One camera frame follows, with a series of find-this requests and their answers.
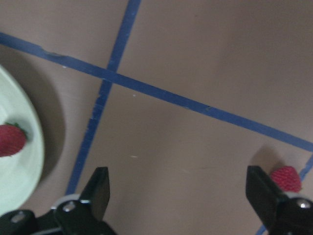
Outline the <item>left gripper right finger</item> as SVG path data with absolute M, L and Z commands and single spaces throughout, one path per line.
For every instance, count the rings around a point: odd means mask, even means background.
M 289 197 L 257 165 L 246 172 L 246 198 L 267 230 L 272 230 Z

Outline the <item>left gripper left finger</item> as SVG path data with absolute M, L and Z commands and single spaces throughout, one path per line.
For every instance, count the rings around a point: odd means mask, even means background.
M 107 167 L 97 167 L 80 194 L 79 202 L 90 207 L 97 220 L 103 220 L 110 200 L 110 179 Z

